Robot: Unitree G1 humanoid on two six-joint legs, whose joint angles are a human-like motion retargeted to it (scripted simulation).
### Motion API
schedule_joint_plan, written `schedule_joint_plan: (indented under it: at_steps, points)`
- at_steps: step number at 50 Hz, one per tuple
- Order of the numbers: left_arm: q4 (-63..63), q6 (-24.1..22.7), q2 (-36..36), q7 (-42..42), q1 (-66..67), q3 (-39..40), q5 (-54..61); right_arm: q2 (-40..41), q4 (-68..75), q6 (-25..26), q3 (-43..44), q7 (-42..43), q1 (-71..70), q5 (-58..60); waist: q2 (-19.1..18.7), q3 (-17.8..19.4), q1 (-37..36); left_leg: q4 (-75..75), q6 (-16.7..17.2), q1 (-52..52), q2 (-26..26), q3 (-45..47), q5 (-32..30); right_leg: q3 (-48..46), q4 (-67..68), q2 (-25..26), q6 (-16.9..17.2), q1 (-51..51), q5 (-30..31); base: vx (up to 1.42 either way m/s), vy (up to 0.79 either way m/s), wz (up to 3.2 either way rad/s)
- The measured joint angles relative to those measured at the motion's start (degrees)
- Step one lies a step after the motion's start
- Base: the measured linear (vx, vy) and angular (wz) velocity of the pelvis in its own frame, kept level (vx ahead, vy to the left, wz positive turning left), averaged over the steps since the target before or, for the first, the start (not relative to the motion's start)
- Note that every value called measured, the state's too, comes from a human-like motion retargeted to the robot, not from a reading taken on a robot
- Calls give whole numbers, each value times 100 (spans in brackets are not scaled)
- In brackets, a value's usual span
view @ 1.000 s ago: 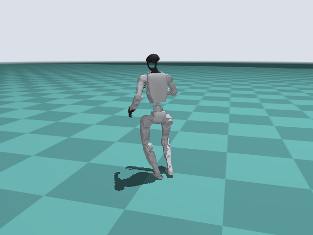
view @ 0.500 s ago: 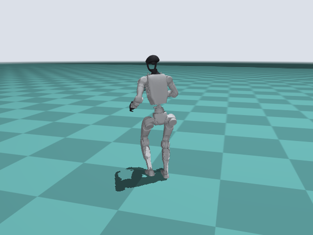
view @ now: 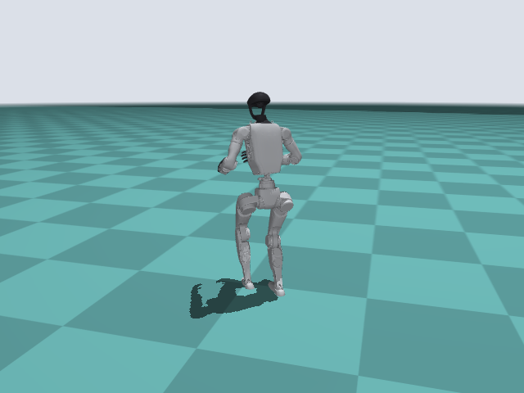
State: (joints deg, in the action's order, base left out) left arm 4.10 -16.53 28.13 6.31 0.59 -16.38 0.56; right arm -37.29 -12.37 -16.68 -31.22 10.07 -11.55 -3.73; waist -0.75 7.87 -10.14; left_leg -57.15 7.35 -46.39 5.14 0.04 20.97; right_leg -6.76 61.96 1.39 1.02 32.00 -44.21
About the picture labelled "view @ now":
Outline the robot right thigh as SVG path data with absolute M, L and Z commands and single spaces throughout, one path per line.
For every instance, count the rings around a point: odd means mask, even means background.
M 280 199 L 280 206 L 270 211 L 269 230 L 268 235 L 265 237 L 265 245 L 267 247 L 278 247 L 278 234 L 287 217 L 287 212 L 293 207 L 291 196 L 287 192 L 280 192 Z

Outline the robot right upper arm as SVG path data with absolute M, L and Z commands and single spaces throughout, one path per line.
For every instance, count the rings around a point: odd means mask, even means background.
M 291 153 L 289 161 L 291 164 L 297 165 L 300 162 L 302 155 L 291 135 L 291 130 L 284 127 L 280 128 L 282 130 L 282 143 L 285 146 L 285 148 Z

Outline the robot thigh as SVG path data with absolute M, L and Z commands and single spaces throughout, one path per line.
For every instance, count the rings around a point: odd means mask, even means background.
M 247 227 L 251 214 L 259 206 L 258 195 L 252 196 L 251 193 L 242 193 L 236 204 L 236 228 L 239 228 L 242 242 L 246 242 L 251 237 L 250 229 Z
M 278 234 L 287 217 L 287 212 L 293 207 L 291 196 L 287 192 L 280 192 L 280 199 L 280 206 L 270 211 L 269 230 L 268 235 L 265 237 L 265 245 L 267 247 L 278 247 Z

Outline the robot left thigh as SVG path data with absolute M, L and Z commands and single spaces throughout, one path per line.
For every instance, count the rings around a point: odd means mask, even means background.
M 242 193 L 236 204 L 236 228 L 239 228 L 242 242 L 246 242 L 251 237 L 250 229 L 247 227 L 251 214 L 259 206 L 258 195 L 252 196 L 251 193 Z

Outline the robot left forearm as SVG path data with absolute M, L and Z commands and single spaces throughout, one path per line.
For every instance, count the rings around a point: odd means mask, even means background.
M 225 168 L 224 168 L 224 164 L 225 164 L 226 160 L 227 160 L 227 157 L 224 158 L 224 161 L 223 161 L 222 164 L 220 164 L 220 166 L 219 166 L 219 172 L 220 172 L 221 174 L 225 174 L 225 175 L 226 175 L 228 172 L 231 171 L 231 170 L 229 170 L 229 169 L 225 169 Z

